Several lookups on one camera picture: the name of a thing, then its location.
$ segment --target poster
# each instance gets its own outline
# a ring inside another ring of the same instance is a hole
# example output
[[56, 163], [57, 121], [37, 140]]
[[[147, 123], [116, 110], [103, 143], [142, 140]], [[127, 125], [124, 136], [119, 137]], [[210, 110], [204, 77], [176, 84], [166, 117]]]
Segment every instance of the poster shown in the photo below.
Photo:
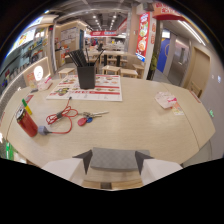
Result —
[[27, 75], [27, 81], [31, 89], [37, 89], [37, 81], [33, 72]]
[[146, 12], [140, 16], [139, 34], [136, 55], [141, 61], [145, 61], [150, 26], [150, 12]]
[[122, 101], [119, 75], [96, 75], [94, 89], [80, 89], [78, 75], [66, 76], [46, 99]]
[[76, 27], [69, 30], [61, 31], [61, 41], [73, 39], [75, 37], [76, 37]]
[[65, 64], [65, 50], [61, 50], [61, 65]]

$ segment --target display screen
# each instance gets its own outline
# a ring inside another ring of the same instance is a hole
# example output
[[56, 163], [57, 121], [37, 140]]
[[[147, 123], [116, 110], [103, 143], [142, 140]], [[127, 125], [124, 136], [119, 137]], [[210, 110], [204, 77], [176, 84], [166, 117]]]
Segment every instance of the display screen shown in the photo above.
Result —
[[169, 30], [163, 30], [162, 38], [170, 39], [170, 31]]
[[141, 61], [145, 61], [150, 26], [150, 13], [146, 12], [140, 16], [139, 34], [136, 55]]
[[36, 29], [29, 30], [26, 33], [23, 33], [19, 38], [17, 38], [17, 40], [13, 44], [13, 47], [11, 48], [9, 53], [7, 54], [7, 56], [10, 53], [12, 53], [16, 48], [22, 46], [23, 44], [25, 44], [29, 41], [32, 41], [34, 39], [35, 31], [36, 31]]

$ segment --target yellow object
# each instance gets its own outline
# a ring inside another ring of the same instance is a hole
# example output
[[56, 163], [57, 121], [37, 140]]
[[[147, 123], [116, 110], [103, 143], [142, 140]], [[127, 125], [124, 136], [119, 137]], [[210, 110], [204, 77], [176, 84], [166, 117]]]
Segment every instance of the yellow object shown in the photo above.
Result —
[[32, 114], [32, 111], [30, 110], [30, 108], [28, 106], [25, 107], [26, 111], [28, 112], [29, 115]]
[[28, 107], [26, 101], [24, 99], [22, 99], [22, 102], [23, 102], [23, 106], [24, 106], [25, 110], [28, 112], [29, 115], [31, 115], [32, 114], [32, 111]]

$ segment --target small object on table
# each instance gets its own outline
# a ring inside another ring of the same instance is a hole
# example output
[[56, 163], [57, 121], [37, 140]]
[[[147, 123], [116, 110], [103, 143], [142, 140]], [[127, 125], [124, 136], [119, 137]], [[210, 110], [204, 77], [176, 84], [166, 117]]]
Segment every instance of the small object on table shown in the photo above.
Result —
[[102, 73], [104, 74], [104, 71], [106, 71], [106, 74], [107, 74], [107, 71], [111, 71], [111, 72], [114, 72], [115, 75], [118, 75], [118, 72], [120, 71], [120, 69], [121, 69], [120, 67], [107, 65], [102, 68]]
[[30, 136], [34, 137], [38, 132], [38, 127], [25, 109], [20, 109], [16, 113], [16, 120], [20, 127]]
[[83, 126], [87, 122], [87, 119], [85, 117], [78, 120], [78, 125]]
[[61, 71], [59, 71], [58, 74], [59, 74], [60, 79], [61, 79], [61, 74], [65, 74], [67, 76], [70, 72], [73, 72], [75, 75], [74, 68], [65, 68], [65, 69], [62, 69]]
[[25, 107], [26, 111], [29, 113], [29, 115], [32, 115], [32, 111], [30, 110], [30, 108], [28, 107], [26, 101], [24, 99], [22, 99], [23, 102], [23, 106]]
[[137, 64], [133, 64], [133, 67], [135, 68], [136, 72], [138, 72], [138, 70], [141, 71], [140, 78], [142, 79], [145, 68], [142, 65], [137, 65]]
[[136, 79], [138, 77], [138, 73], [135, 70], [131, 70], [131, 69], [121, 69], [121, 77], [123, 77], [123, 75], [128, 75]]

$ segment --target sign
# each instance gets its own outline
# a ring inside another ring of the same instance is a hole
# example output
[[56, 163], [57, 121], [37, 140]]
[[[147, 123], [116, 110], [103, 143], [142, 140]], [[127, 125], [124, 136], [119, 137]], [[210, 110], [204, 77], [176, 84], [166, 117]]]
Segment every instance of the sign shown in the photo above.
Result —
[[8, 69], [7, 72], [5, 73], [5, 77], [6, 77], [7, 75], [9, 75], [9, 73], [10, 73], [10, 71], [9, 71], [9, 69]]
[[121, 34], [122, 32], [126, 31], [126, 29], [127, 29], [127, 19], [125, 19], [125, 20], [121, 23], [121, 25], [118, 27], [118, 29], [117, 29], [117, 33], [118, 33], [118, 34]]
[[76, 37], [76, 27], [61, 31], [61, 41], [73, 39]]
[[27, 28], [31, 27], [31, 26], [36, 26], [39, 25], [42, 21], [43, 17], [39, 17], [36, 20], [34, 20]]
[[37, 81], [33, 72], [27, 75], [27, 80], [31, 89], [37, 89]]
[[117, 31], [94, 31], [91, 36], [117, 36]]
[[157, 2], [153, 3], [153, 7], [152, 17], [157, 20], [185, 20], [180, 13], [166, 4]]
[[44, 74], [44, 71], [43, 71], [43, 68], [41, 66], [37, 66], [35, 69], [34, 69], [34, 76], [35, 76], [35, 79], [37, 81], [40, 81], [43, 77], [43, 74]]
[[141, 61], [145, 61], [150, 26], [150, 12], [146, 12], [140, 16], [139, 34], [136, 55]]

